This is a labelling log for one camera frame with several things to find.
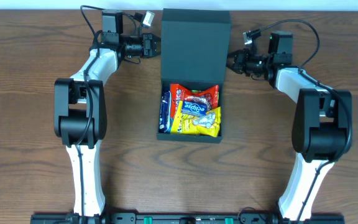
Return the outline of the red Hacks candy bag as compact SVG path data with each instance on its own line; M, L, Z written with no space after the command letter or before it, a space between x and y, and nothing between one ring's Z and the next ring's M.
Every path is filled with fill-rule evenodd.
M215 85L204 91L189 90L179 84L170 85L171 93L171 111L170 117L173 119L178 109L180 101L191 101L205 104L208 110L218 107L219 102L219 86Z

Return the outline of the dark green box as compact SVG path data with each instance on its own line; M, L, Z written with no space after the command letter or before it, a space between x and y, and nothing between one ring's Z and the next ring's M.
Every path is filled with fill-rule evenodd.
M161 133L161 141L219 143L223 138L223 84L226 56L231 36L229 11L199 9L164 9L161 42L161 99L171 84L189 90L204 91L219 86L218 107L221 108L221 127L216 138L206 135Z

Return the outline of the blue Eclipse mint pack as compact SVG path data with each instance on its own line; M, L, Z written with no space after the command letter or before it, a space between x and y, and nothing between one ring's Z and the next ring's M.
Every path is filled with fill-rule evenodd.
M196 103L192 101L184 101L181 107L181 112L183 114L188 114L192 116L205 116L208 111L208 107L203 103Z

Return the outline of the yellow Hacks candy bag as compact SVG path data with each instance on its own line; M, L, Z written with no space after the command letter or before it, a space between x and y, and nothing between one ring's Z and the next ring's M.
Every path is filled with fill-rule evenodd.
M185 102L180 101L170 128L171 134L206 135L216 138L221 127L221 108L206 112L205 116L184 113Z

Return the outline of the purple Dairy Milk chocolate bar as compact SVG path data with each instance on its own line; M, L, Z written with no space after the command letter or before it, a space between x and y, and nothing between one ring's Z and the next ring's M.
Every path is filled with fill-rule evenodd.
M168 107L171 110L171 93L170 93L170 91L166 91L162 95L161 104L160 104L160 110L163 107Z

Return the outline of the blue Oreo cookie pack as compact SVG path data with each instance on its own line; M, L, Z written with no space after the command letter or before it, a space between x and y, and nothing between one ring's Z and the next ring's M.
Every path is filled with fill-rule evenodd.
M169 128L170 128L170 109L168 107L163 107L160 110L159 131L161 133L166 133Z

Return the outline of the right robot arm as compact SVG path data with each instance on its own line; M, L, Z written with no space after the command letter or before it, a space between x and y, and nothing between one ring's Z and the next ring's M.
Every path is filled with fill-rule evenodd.
M238 74L268 81L296 103L291 131L294 167L276 214L264 220L339 223L341 218L312 215L311 209L329 170L351 147L352 95L322 84L292 63L291 32L272 32L267 55L257 54L255 40L260 34L260 29L245 32L245 48L229 53L226 66Z

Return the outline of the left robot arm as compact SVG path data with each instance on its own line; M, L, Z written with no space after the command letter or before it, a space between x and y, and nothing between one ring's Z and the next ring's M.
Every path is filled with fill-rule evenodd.
M160 55L160 37L144 33L155 14L101 9L102 28L92 30L89 57L70 78L54 84L54 131L73 170L75 202L67 223L102 223L106 199L101 185L100 149L107 130L104 85L121 62Z

